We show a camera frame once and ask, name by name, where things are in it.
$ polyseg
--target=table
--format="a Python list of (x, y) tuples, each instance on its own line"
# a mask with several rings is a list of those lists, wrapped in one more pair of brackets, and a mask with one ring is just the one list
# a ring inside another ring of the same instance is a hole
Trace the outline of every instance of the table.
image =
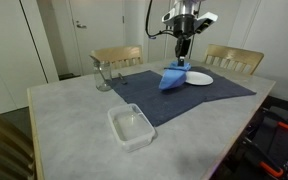
[[(112, 72), (163, 73), (171, 61)], [(93, 75), (28, 89), (39, 179), (208, 179), (262, 104), (275, 82), (188, 60), (257, 92), (202, 103), (155, 128), (157, 138), (124, 152), (108, 124), (107, 111), (126, 104), (114, 90), (100, 92)]]

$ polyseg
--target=blue cloth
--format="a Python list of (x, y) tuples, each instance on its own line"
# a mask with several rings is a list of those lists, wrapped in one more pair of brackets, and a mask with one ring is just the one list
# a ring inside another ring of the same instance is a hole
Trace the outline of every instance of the blue cloth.
[(191, 65), (184, 63), (184, 66), (177, 66), (177, 63), (177, 61), (172, 62), (169, 69), (165, 70), (159, 89), (172, 89), (181, 86), (186, 81), (186, 71), (191, 68)]
[(201, 67), (191, 71), (208, 74), (214, 82), (207, 86), (183, 85), (161, 91), (158, 89), (162, 77), (152, 71), (125, 76), (126, 85), (115, 78), (113, 89), (127, 103), (135, 103), (155, 127), (192, 109), (202, 102), (217, 99), (254, 95), (252, 92), (232, 81)]

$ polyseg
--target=chair backrest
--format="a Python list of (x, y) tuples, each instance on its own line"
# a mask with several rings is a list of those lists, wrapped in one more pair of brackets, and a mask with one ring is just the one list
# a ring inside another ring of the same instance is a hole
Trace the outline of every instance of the chair backrest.
[(99, 61), (109, 61), (112, 69), (143, 64), (141, 46), (120, 46), (93, 50), (90, 56)]
[(34, 179), (33, 142), (0, 114), (0, 175), (10, 179)]
[(252, 75), (263, 57), (260, 52), (210, 44), (204, 63)]

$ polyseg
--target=white plate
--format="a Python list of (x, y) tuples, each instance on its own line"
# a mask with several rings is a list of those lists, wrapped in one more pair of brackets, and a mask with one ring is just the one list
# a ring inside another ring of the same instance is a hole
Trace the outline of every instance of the white plate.
[(208, 85), (213, 83), (213, 78), (200, 72), (187, 71), (185, 82), (193, 85)]

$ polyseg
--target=glass cup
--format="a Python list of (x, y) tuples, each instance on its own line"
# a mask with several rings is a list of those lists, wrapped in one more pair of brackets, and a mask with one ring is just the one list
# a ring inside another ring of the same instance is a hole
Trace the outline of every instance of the glass cup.
[(110, 62), (94, 60), (94, 78), (96, 88), (99, 91), (111, 90), (112, 74)]

